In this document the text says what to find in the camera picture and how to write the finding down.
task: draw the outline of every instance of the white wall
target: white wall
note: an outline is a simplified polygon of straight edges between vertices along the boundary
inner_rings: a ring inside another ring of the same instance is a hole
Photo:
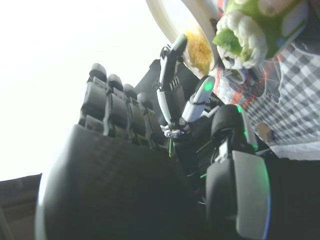
[[[3,1],[0,36],[0,181],[56,157],[93,63],[135,86],[168,43],[144,0]]]

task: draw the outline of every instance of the gray panel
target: gray panel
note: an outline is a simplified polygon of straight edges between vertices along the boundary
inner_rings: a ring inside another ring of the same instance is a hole
[[[232,151],[237,194],[236,230],[244,238],[266,239],[271,193],[264,160],[256,155]]]

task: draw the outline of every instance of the green leaf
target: green leaf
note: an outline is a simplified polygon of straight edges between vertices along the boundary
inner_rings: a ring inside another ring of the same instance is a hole
[[[222,30],[217,36],[215,36],[213,43],[236,56],[240,56],[241,54],[242,47],[239,40],[230,29]]]

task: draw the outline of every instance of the yellow food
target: yellow food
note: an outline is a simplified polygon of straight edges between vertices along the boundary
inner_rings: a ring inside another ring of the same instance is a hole
[[[208,75],[214,55],[206,37],[189,30],[186,30],[184,34],[188,40],[186,50],[191,66],[197,68],[200,73]]]

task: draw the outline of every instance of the robotic hand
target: robotic hand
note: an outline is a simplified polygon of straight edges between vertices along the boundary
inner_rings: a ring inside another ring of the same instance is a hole
[[[182,86],[176,77],[177,64],[187,45],[180,35],[172,47],[161,51],[161,72],[157,97],[168,125],[161,126],[173,141],[176,157],[206,206],[206,217],[220,239],[266,239],[271,211],[270,184],[264,160],[255,155],[256,136],[245,111],[238,105],[214,107],[205,112],[215,79],[207,76],[185,104]],[[190,124],[213,114],[213,154],[207,169],[205,193],[200,192],[200,175]]]

